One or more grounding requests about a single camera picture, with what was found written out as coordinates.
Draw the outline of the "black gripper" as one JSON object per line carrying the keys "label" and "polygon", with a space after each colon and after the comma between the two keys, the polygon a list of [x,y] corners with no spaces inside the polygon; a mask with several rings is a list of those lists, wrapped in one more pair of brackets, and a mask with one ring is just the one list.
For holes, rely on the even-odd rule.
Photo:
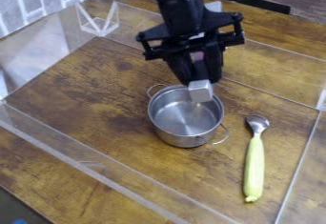
{"label": "black gripper", "polygon": [[216,83],[223,74],[223,54],[225,47],[244,43],[240,12],[203,11],[201,25],[188,34],[171,34],[165,24],[160,24],[136,35],[147,60],[167,62],[177,81],[187,86],[193,77],[193,65],[187,52],[203,50],[203,61],[209,83]]}

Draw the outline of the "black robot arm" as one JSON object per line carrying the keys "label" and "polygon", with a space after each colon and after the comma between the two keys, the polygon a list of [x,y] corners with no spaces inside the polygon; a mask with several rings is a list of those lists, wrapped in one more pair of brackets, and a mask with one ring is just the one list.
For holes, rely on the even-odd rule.
{"label": "black robot arm", "polygon": [[147,60],[167,62],[179,82],[216,83],[225,47],[244,43],[240,12],[209,10],[204,0],[155,0],[163,23],[136,35]]}

